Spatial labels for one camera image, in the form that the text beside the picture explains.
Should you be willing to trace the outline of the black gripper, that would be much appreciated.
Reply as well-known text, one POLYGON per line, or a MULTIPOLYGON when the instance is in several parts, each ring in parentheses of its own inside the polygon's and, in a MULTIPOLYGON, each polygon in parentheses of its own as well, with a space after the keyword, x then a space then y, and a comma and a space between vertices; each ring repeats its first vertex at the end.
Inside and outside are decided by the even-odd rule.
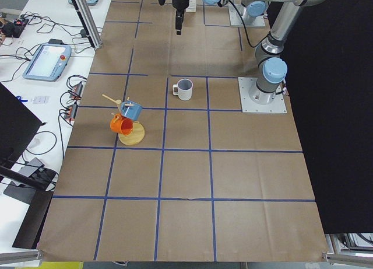
MULTIPOLYGON (((166 0, 158 0, 159 5, 163 6, 166 0)), ((189 6, 189 0, 172 0, 173 7, 177 10, 175 15, 175 30, 177 35, 182 33, 182 25, 184 22, 184 12, 189 6)))

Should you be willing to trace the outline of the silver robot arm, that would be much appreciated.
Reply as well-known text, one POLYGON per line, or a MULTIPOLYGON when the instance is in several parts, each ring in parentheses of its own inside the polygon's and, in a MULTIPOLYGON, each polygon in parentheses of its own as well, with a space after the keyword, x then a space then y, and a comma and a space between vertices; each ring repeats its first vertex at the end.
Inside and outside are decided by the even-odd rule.
MULTIPOLYGON (((205 4, 224 6, 231 0, 202 0, 205 4)), ((255 49, 259 75, 249 91, 249 97, 257 104, 267 105, 274 101, 276 89, 286 77, 287 65, 280 59, 287 36, 294 26, 302 8, 322 3, 325 0, 250 0, 282 2, 281 10, 268 35, 255 49)))

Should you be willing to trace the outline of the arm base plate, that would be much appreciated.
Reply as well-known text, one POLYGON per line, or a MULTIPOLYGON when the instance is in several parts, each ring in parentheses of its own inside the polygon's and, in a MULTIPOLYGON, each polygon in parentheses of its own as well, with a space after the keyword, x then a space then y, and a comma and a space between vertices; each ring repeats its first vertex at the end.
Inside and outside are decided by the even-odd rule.
POLYGON ((247 6, 244 6, 242 4, 235 4, 235 7, 238 10, 236 10, 232 6, 232 4, 228 5, 230 26, 243 27, 242 23, 245 23, 246 27, 265 27, 263 14, 266 10, 266 3, 264 1, 254 1, 247 6))
POLYGON ((241 109, 243 113, 287 113, 281 87, 273 93, 265 93, 257 87, 257 78, 238 77, 241 109))

